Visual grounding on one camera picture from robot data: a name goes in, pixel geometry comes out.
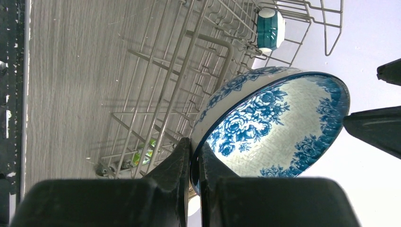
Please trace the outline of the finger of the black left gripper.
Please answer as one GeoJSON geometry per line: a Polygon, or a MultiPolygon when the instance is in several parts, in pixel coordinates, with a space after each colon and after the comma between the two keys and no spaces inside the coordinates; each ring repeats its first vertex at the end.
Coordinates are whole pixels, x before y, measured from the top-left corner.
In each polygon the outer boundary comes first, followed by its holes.
{"type": "Polygon", "coordinates": [[[377,68],[377,78],[393,85],[401,85],[401,59],[381,65],[377,68]]]}
{"type": "Polygon", "coordinates": [[[343,118],[353,137],[398,159],[401,158],[401,107],[355,112],[343,118]]]}

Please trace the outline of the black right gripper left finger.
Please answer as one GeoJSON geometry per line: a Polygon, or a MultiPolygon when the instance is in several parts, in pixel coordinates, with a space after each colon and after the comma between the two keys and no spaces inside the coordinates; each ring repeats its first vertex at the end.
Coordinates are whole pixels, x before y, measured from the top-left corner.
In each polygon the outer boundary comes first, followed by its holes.
{"type": "Polygon", "coordinates": [[[46,180],[18,206],[13,227],[185,227],[188,138],[140,179],[46,180]]]}

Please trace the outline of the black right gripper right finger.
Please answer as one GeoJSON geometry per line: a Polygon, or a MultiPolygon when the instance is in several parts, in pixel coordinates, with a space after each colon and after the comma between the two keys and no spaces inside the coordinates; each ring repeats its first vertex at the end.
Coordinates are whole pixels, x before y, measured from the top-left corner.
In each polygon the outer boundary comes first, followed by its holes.
{"type": "Polygon", "coordinates": [[[358,227],[343,189],[327,178],[239,177],[212,152],[198,152],[204,227],[358,227]]]}

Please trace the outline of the white bowl blue floral pattern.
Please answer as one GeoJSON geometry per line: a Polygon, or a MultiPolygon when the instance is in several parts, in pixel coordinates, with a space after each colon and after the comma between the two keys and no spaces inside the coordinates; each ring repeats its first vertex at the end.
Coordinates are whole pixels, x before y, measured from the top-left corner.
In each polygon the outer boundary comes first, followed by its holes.
{"type": "Polygon", "coordinates": [[[197,114],[191,183],[200,194],[204,145],[241,177],[297,177],[332,146],[350,94],[338,77],[294,67],[249,70],[222,85],[197,114]]]}

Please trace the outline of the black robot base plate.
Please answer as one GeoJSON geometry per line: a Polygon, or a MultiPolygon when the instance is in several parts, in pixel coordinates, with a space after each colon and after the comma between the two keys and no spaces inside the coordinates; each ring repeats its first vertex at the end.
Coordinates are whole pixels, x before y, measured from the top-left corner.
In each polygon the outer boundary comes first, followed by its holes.
{"type": "Polygon", "coordinates": [[[0,224],[21,195],[25,1],[0,2],[0,224]]]}

